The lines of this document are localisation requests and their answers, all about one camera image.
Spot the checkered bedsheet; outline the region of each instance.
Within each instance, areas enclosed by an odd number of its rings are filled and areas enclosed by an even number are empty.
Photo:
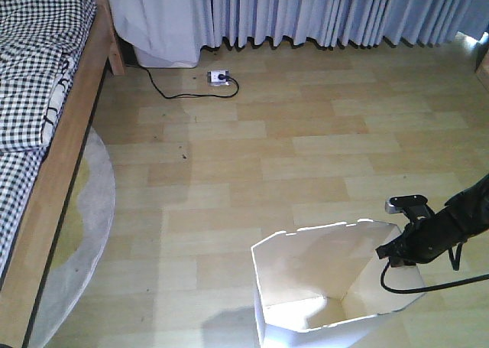
[[[0,0],[0,277],[95,11],[94,0]]]
[[[50,94],[66,57],[83,48],[93,0],[0,0],[0,151],[43,140]]]

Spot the white curtain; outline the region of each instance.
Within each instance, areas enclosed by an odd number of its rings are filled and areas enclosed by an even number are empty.
[[[194,67],[202,46],[225,37],[277,46],[312,38],[320,46],[375,46],[384,37],[416,44],[452,41],[457,31],[480,39],[489,0],[109,0],[119,35],[148,67]]]

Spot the electrical outlet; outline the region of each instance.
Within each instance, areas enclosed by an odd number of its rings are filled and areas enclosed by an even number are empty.
[[[210,86],[228,86],[229,80],[219,79],[219,75],[229,75],[229,70],[211,70],[207,72],[207,83]]]

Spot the cable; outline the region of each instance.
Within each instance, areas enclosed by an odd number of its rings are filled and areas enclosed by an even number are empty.
[[[441,285],[430,285],[428,287],[411,288],[411,289],[396,289],[396,288],[387,287],[385,285],[385,282],[384,282],[385,275],[387,273],[389,266],[390,266],[390,263],[388,262],[385,265],[384,270],[382,271],[381,286],[386,291],[389,291],[392,293],[397,293],[397,294],[413,294],[413,293],[425,293],[425,292],[431,292],[431,291],[439,291],[440,289],[453,288],[453,287],[458,287],[460,285],[468,285],[470,283],[475,283],[476,281],[486,281],[489,279],[489,274],[483,274],[483,275],[479,275],[477,277],[461,279],[459,281],[450,281],[449,283],[443,283]]]
[[[218,78],[220,80],[226,79],[227,81],[232,81],[234,84],[236,84],[236,90],[234,93],[229,94],[229,95],[224,95],[224,96],[221,96],[219,94],[196,94],[196,93],[181,93],[181,94],[176,94],[175,96],[167,96],[167,95],[165,95],[165,93],[160,88],[158,88],[158,86],[156,85],[156,83],[153,80],[153,76],[151,75],[151,71],[149,71],[148,68],[142,67],[141,65],[129,65],[128,64],[127,66],[128,67],[135,67],[135,68],[142,69],[142,70],[146,71],[147,75],[150,77],[151,84],[153,84],[153,87],[155,88],[155,90],[158,91],[158,93],[165,99],[203,98],[203,97],[232,98],[232,97],[236,96],[239,92],[239,84],[235,78],[233,78],[229,75],[219,74]]]

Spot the laminate floor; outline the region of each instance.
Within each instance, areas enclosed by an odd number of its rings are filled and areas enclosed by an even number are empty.
[[[489,171],[477,52],[462,36],[441,47],[283,42],[153,71],[167,94],[226,94],[206,72],[228,69],[241,90],[227,100],[162,99],[133,68],[107,76],[93,125],[115,169],[115,220],[49,347],[258,347],[250,246],[342,220],[403,226],[387,197],[424,194],[440,210]],[[426,283],[487,272],[488,243],[469,241],[456,273],[446,255],[421,265]],[[427,294],[354,347],[487,346],[487,286]]]

